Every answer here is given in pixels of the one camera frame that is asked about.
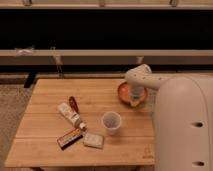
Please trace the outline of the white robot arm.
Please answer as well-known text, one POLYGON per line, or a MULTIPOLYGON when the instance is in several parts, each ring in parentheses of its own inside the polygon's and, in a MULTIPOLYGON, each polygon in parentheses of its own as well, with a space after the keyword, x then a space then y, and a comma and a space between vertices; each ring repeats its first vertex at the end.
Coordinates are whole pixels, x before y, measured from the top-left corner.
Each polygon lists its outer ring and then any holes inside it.
POLYGON ((213 171, 213 76, 154 73, 142 64, 125 74, 133 101, 156 91, 155 171, 213 171))

